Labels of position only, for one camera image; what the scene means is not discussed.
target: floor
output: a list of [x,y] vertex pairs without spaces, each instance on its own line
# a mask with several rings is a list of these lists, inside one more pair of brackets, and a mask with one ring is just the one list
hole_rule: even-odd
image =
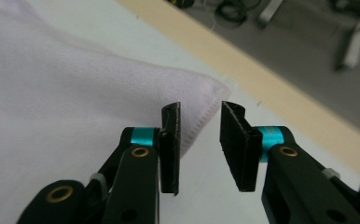
[[196,0],[184,11],[360,127],[360,62],[354,69],[339,69],[356,17],[331,10],[326,0],[284,0],[261,28],[256,18],[268,3],[261,0],[248,20],[234,27],[215,17],[219,2]]

